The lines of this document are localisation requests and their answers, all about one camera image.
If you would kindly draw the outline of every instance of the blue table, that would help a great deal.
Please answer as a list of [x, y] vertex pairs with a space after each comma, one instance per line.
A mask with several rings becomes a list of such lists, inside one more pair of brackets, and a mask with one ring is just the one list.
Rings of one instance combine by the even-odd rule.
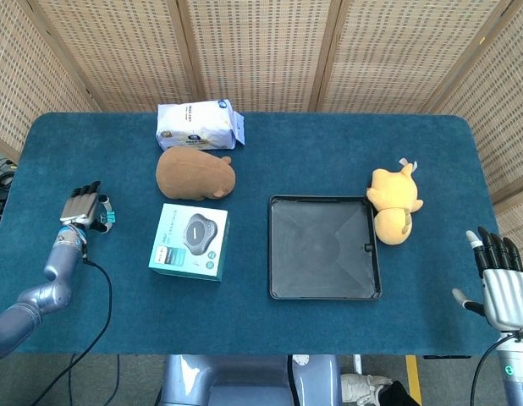
[[[162, 153], [153, 113], [49, 113], [30, 131], [0, 226], [0, 312], [42, 268], [73, 187], [100, 179], [117, 223], [89, 235], [89, 256], [109, 272], [111, 326], [97, 352], [205, 354], [479, 354], [496, 337], [463, 311], [451, 288], [480, 299], [465, 230], [496, 222], [471, 130], [452, 116], [247, 113], [246, 147], [230, 155], [235, 191], [185, 204], [229, 211], [223, 282], [148, 269], [162, 204]], [[272, 195], [364, 195], [372, 170], [418, 161], [423, 208], [402, 245], [379, 245], [378, 301], [284, 301], [268, 293], [267, 221]], [[107, 286], [78, 265], [72, 305], [44, 318], [20, 348], [79, 352], [107, 311]]]

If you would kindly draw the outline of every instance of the teal box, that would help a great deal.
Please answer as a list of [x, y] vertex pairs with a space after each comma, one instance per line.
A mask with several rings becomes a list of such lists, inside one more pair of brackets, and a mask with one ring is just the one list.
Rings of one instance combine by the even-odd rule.
[[228, 212], [165, 204], [149, 267], [163, 275], [222, 280]]

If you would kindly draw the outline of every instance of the brown capybara plush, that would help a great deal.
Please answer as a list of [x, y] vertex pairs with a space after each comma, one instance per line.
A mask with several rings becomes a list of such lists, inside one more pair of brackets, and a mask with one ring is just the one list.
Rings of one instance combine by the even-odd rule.
[[158, 188], [170, 199], [221, 199], [235, 187], [231, 158], [184, 146], [166, 150], [157, 165]]

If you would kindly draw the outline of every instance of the white sneaker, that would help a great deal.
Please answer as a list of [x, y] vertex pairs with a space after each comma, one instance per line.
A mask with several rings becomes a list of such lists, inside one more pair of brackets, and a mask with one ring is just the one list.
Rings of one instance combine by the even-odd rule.
[[392, 383], [391, 379], [383, 376], [341, 375], [340, 387], [343, 393], [343, 402], [357, 402], [357, 406], [367, 404], [380, 406], [378, 394], [384, 385], [391, 385]]

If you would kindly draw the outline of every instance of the yellow plush toy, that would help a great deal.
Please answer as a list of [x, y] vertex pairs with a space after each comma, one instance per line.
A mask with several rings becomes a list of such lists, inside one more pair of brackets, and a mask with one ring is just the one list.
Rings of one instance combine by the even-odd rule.
[[385, 244], [403, 243], [412, 231], [412, 216], [423, 206], [423, 200], [417, 199], [417, 187], [412, 180], [416, 165], [401, 160], [403, 168], [392, 173], [377, 169], [372, 173], [372, 186], [366, 191], [366, 197], [378, 214], [374, 217], [374, 229], [378, 238]]

